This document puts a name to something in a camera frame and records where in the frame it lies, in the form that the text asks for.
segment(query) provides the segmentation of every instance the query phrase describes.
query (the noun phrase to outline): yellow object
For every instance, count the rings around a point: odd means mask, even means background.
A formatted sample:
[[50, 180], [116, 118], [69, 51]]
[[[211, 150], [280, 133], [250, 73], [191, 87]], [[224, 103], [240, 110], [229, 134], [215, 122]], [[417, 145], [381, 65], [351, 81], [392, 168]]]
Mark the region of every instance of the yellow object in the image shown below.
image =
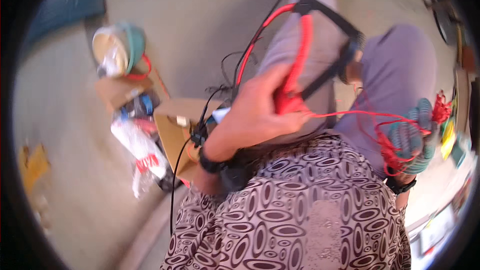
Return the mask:
[[18, 164], [23, 187], [27, 194], [32, 192], [35, 183], [42, 175], [50, 171], [50, 163], [47, 159], [47, 152], [42, 144], [37, 145], [33, 153], [28, 156], [29, 150], [27, 146], [23, 146], [18, 154]]
[[443, 160], [446, 160], [452, 152], [453, 145], [455, 144], [456, 140], [457, 134], [455, 133], [454, 122], [452, 119], [449, 119], [447, 125], [445, 126], [443, 136], [441, 137], [440, 152]]

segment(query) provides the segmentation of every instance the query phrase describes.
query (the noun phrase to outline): person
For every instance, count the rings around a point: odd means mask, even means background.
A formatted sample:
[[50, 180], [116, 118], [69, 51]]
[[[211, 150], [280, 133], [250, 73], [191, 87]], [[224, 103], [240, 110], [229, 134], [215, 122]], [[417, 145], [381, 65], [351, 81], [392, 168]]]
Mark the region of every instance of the person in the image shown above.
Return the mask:
[[[335, 0], [318, 1], [336, 7]], [[411, 267], [404, 225], [410, 191], [397, 195], [383, 182], [380, 146], [366, 135], [376, 136], [372, 118], [347, 114], [332, 126], [332, 119], [274, 112], [273, 93], [297, 54], [298, 20], [292, 14], [279, 29], [258, 75], [243, 85], [201, 149], [211, 163], [248, 149], [255, 175], [244, 189], [225, 197], [219, 174], [198, 166], [174, 217], [160, 269]], [[313, 21], [313, 44], [299, 88], [338, 57], [345, 41], [324, 15], [314, 14]], [[358, 96], [352, 109], [406, 115], [419, 99], [433, 96], [435, 69], [430, 40], [417, 27], [399, 24], [368, 39], [361, 60], [343, 76], [361, 79], [368, 94], [368, 100]], [[332, 88], [328, 82], [306, 101], [308, 107], [331, 112]], [[390, 120], [376, 117], [376, 122]], [[387, 134], [392, 128], [381, 129]], [[414, 179], [404, 173], [393, 178], [400, 188]]]

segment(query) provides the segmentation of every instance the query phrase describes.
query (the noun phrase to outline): gray floor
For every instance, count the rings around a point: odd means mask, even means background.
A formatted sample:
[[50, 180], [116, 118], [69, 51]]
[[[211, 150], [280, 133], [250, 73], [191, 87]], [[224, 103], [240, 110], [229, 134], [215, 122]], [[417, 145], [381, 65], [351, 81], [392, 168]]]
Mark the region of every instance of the gray floor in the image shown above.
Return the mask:
[[[243, 50], [276, 0], [106, 0], [108, 20], [145, 29], [146, 53], [173, 97], [206, 97], [223, 82], [220, 60]], [[432, 39], [439, 60], [438, 89], [453, 84], [455, 52], [442, 41], [421, 0], [338, 0], [340, 12], [367, 36], [397, 22], [414, 23]], [[274, 23], [258, 42], [263, 56]], [[97, 79], [82, 23], [41, 41], [19, 69], [15, 85], [15, 144], [42, 142], [51, 162], [45, 189], [52, 227], [48, 237], [73, 269], [114, 269], [163, 194], [142, 200], [131, 190], [132, 159], [110, 133], [110, 116], [96, 97]], [[232, 74], [235, 59], [227, 61]], [[255, 72], [247, 67], [246, 78]], [[353, 101], [351, 86], [336, 84], [338, 109]], [[163, 259], [162, 233], [142, 269]]]

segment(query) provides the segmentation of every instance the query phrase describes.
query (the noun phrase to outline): black frame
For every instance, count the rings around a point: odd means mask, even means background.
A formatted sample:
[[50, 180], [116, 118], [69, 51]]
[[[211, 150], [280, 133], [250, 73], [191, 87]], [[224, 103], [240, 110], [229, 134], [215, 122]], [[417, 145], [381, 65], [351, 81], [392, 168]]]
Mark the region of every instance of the black frame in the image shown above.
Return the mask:
[[[451, 0], [465, 26], [471, 33], [477, 65], [480, 57], [480, 2], [479, 0]], [[12, 104], [13, 82], [21, 55], [22, 41], [42, 0], [1, 0], [1, 262], [4, 269], [67, 269], [51, 247], [28, 205], [17, 169], [13, 147]], [[478, 123], [475, 127], [478, 136]], [[472, 140], [479, 148], [480, 140]], [[480, 180], [477, 165], [476, 185], [465, 204], [465, 218], [452, 233], [441, 254], [435, 257], [431, 269], [447, 269], [458, 263], [475, 261], [474, 248], [480, 233]]]

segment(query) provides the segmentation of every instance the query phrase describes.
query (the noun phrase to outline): black wristwatch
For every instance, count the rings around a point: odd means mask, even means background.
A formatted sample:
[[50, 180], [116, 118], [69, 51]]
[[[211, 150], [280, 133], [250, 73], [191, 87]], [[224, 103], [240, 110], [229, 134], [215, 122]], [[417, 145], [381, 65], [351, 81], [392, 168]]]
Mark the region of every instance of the black wristwatch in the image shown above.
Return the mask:
[[225, 161], [211, 161], [204, 154], [204, 148], [201, 147], [199, 151], [200, 165], [208, 173], [219, 173], [222, 170], [228, 169], [228, 165]]
[[401, 193], [405, 193], [407, 192], [408, 190], [410, 190], [410, 188], [412, 188], [415, 184], [417, 183], [417, 180], [414, 179], [412, 180], [410, 183], [408, 184], [405, 184], [405, 185], [398, 185], [398, 183], [396, 182], [395, 178], [393, 177], [388, 177], [387, 178], [387, 187], [389, 187], [390, 189], [392, 189], [393, 193], [395, 195], [399, 195]]

